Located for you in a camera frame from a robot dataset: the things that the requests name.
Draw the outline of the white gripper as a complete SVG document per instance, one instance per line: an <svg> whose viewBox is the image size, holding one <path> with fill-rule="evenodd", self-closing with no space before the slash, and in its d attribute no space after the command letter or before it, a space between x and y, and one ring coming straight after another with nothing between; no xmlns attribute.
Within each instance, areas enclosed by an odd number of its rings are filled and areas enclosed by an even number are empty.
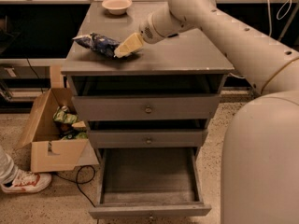
<svg viewBox="0 0 299 224"><path fill-rule="evenodd" d="M128 36L114 50L117 58L122 58L143 47L143 40L149 44L156 44L164 40L164 23L158 19L156 13L150 13L146 19L139 24L139 32Z"/></svg>

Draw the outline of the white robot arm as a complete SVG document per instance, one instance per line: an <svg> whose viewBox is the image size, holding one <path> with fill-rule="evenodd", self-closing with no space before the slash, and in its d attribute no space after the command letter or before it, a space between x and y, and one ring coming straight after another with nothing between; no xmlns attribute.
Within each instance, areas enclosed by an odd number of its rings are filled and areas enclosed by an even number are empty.
<svg viewBox="0 0 299 224"><path fill-rule="evenodd" d="M115 54L126 56L191 27L259 95L235 114L224 137L221 224L299 224L297 51L217 9L213 0L168 0Z"/></svg>

